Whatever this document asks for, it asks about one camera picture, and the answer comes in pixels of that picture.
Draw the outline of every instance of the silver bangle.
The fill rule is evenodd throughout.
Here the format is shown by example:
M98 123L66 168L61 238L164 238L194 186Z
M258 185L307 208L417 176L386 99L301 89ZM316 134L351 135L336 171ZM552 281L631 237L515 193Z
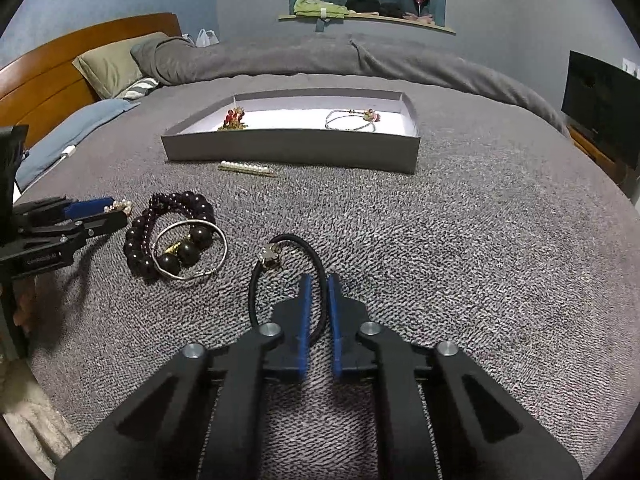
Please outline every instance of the silver bangle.
M332 118L333 114L337 114L337 113L342 113L343 115L337 116ZM378 120L380 120L380 115L376 114L374 112L374 116L372 118L372 120L368 120L365 116L366 112L356 112L355 110L331 110L326 118L324 119L324 128L326 130L343 130L343 131L347 131L347 132L357 132L359 130L363 130L364 128L366 128L367 126L371 125L372 126L372 132L376 131L376 125L374 124L374 122L376 121L376 118L378 118ZM331 126L329 126L329 123L332 123L333 121L337 121L338 119L343 119L345 117L361 117L363 118L366 123L363 124L362 126L358 126L357 128L332 128Z
M222 245L223 245L222 258L220 258L220 261L218 262L218 264L212 269L203 270L202 272L197 272L193 276L177 276L176 274L167 272L162 267L160 267L158 263L158 258L156 257L156 251L158 250L158 242L160 241L160 238L165 234L167 234L171 229L175 229L176 227L180 227L181 225L192 225L192 224L204 225L210 229L213 229L215 232L218 233L218 236L220 236L220 239L222 240ZM222 232L222 229L220 229L217 225L212 224L211 222L207 222L206 220L198 220L198 219L180 220L179 222L175 222L169 225L168 227L165 227L164 229L162 229L162 231L160 231L160 233L156 237L156 240L154 241L154 244L151 246L151 258L154 261L154 265L156 266L156 269L158 270L158 272L160 272L160 274L162 274L163 276L172 278L173 280L181 280L182 282L188 282L189 280L195 280L196 278L202 278L203 276L217 275L217 273L220 272L220 269L222 269L222 266L225 264L227 253L228 253L228 245L226 243L226 237L225 237L225 234Z

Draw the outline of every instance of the wall outlet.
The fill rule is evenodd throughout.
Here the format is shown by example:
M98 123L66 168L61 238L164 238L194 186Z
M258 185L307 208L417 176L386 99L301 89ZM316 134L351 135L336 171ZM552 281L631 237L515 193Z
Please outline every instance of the wall outlet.
M633 62L629 61L626 58L622 58L622 70L631 75L636 75L638 71L638 66Z

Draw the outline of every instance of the green cloth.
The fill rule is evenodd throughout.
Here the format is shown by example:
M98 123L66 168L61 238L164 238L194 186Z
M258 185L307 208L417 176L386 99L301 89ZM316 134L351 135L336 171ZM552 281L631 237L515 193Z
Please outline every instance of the green cloth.
M297 16L320 16L320 9L326 9L328 18L344 18L345 14L352 14L347 7L324 2L323 0L296 0L293 12Z

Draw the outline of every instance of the black tv screen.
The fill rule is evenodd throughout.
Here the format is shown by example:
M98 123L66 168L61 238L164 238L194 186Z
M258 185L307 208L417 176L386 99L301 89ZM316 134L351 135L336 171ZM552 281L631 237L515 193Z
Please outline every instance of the black tv screen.
M588 129L604 153L636 168L640 152L640 80L573 50L562 111Z

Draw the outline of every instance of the gray bedspread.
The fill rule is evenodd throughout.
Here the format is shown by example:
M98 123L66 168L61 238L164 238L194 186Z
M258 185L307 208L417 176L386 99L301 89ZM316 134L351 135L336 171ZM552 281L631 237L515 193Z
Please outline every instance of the gray bedspread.
M416 173L276 165L277 178L261 178L167 163L160 135L210 102L312 87L405 92L422 135ZM110 194L139 212L153 192L185 189L209 198L228 235L217 279L143 285L127 269L124 232L92 241L73 267L38 279L31 364L82 433L185 343L222 345L248 329L257 249L282 232L309 240L373 319L418 344L457 341L585 474L638 405L640 218L595 164L522 108L362 76L238 76L161 88L91 134L26 198ZM261 279L263 316L312 269L295 251L284 264ZM262 477L375 478L370 392L333 384L328 335L311 361L301 392L269 389Z
M197 48L184 38L167 38L137 44L131 55L143 73L168 86L260 74L365 75L436 85L519 106L569 138L562 117L531 88L415 41L322 33Z

